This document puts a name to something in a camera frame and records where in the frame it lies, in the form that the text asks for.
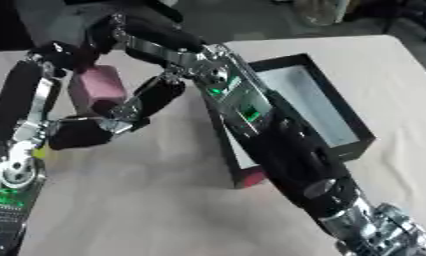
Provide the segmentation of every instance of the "tabletop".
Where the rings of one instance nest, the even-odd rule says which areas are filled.
[[[426,228],[426,71],[395,38],[231,42],[245,60],[308,53],[377,137],[346,163],[374,204]],[[0,87],[20,52],[0,53]],[[132,88],[159,68],[104,56]],[[54,116],[72,114],[63,91]],[[270,183],[232,189],[193,86],[151,125],[109,145],[50,153],[21,255],[323,256],[334,239]]]

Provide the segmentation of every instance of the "pink foam block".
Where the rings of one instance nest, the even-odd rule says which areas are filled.
[[[97,100],[122,103],[127,92],[117,70],[112,66],[95,66],[83,74],[74,74],[68,94],[77,114],[93,114],[92,105]]]

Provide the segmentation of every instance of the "black box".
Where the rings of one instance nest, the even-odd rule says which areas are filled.
[[[307,54],[249,64],[269,88],[277,90],[310,122],[342,161],[359,158],[374,141],[372,132]],[[208,104],[207,108],[235,187],[263,181],[262,168],[247,156],[221,117]]]

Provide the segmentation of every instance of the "green led light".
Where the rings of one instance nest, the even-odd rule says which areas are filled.
[[[252,122],[260,116],[259,112],[253,113],[251,116],[247,117],[247,121]]]
[[[260,112],[258,112],[253,106],[248,107],[242,112],[244,118],[247,121],[252,122],[260,116]]]
[[[216,88],[209,88],[208,90],[209,90],[209,92],[210,92],[210,94],[211,94],[212,96],[215,96],[215,95],[218,95],[218,94],[221,94],[221,93],[222,93],[222,91],[221,91],[221,90],[216,89]]]

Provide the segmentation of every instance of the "robotic hand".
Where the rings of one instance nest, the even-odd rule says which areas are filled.
[[[84,73],[117,43],[164,72],[122,103],[93,104],[96,115],[48,120],[64,70]],[[426,255],[426,232],[394,206],[373,206],[314,128],[240,56],[121,14],[91,27],[79,48],[53,42],[31,51],[8,75],[0,94],[0,255],[17,252],[45,181],[35,149],[46,141],[54,149],[99,145],[135,131],[183,93],[182,79],[195,83],[272,183],[338,240],[343,255]]]

